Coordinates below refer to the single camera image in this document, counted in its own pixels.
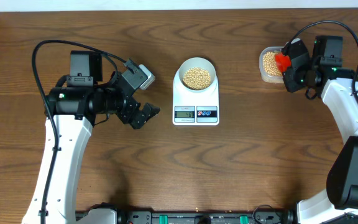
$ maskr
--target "clear plastic container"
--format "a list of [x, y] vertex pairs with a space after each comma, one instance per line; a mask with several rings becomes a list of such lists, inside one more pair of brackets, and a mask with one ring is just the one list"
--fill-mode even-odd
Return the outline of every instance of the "clear plastic container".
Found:
[[275, 76], [275, 75], [269, 75], [264, 68], [264, 55], [267, 52], [275, 52], [280, 53], [280, 50], [283, 47], [268, 47], [265, 50], [262, 51], [262, 53], [259, 56], [259, 70], [260, 74], [262, 75], [262, 80], [268, 83], [284, 83], [282, 76]]

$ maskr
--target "wood grain surface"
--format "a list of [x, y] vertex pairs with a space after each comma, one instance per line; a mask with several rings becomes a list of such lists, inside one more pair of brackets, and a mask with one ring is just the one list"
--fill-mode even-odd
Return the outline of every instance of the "wood grain surface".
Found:
[[[264, 48], [282, 46], [322, 19], [345, 22], [358, 35], [358, 9], [0, 13], [0, 223], [21, 222], [37, 181], [45, 116], [30, 58], [45, 39], [130, 57], [157, 78], [135, 95], [161, 107], [156, 118], [137, 131], [115, 116], [94, 129], [77, 210], [100, 202], [154, 210], [244, 211], [263, 203], [290, 208], [323, 190], [342, 149], [332, 114], [303, 91], [290, 94], [283, 85], [263, 82], [259, 72]], [[356, 45], [341, 27], [321, 25], [301, 38], [311, 50], [321, 34], [343, 35], [344, 66], [355, 67]], [[40, 49], [45, 91], [69, 72], [73, 49]], [[172, 124], [173, 76], [190, 57], [208, 58], [216, 67], [216, 127]], [[104, 63], [105, 80], [111, 70]]]

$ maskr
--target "bowl of beans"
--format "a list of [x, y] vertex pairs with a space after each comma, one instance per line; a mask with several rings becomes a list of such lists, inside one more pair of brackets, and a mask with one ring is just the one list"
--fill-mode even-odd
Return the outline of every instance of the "bowl of beans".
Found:
[[279, 71], [275, 55], [280, 53], [283, 47], [268, 47], [262, 51], [259, 57], [259, 70], [262, 80], [269, 83], [284, 83], [283, 75]]
[[190, 58], [179, 68], [179, 79], [182, 84], [194, 91], [205, 90], [215, 79], [216, 72], [211, 62], [204, 58]]

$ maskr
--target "kitchen scale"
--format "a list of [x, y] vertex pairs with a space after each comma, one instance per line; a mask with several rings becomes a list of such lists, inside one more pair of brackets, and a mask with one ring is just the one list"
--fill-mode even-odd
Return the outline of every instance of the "kitchen scale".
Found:
[[[204, 90], [191, 90], [182, 80], [191, 68], [203, 68], [211, 76], [211, 84]], [[191, 58], [183, 62], [173, 79], [172, 122], [174, 125], [218, 125], [219, 88], [216, 71], [211, 62]]]

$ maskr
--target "white wall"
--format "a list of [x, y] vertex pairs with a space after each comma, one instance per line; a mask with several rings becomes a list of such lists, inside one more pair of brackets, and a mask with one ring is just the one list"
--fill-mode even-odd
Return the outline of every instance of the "white wall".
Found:
[[358, 7], [358, 0], [0, 0], [0, 12]]

